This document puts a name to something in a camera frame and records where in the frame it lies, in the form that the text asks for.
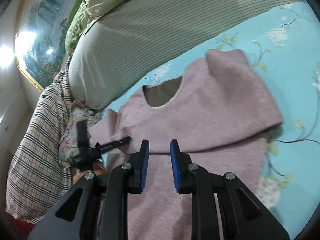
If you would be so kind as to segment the person's left hand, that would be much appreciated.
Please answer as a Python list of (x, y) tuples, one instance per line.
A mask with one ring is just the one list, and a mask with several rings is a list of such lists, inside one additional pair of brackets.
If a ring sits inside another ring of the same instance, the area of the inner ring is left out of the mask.
[(97, 161), (93, 165), (93, 168), (94, 168), (93, 170), (84, 170), (84, 171), (74, 170), (74, 175), (72, 177), (73, 184), (77, 183), (85, 174), (89, 172), (95, 174), (96, 176), (107, 174), (107, 171), (104, 168), (103, 163), (101, 161)]

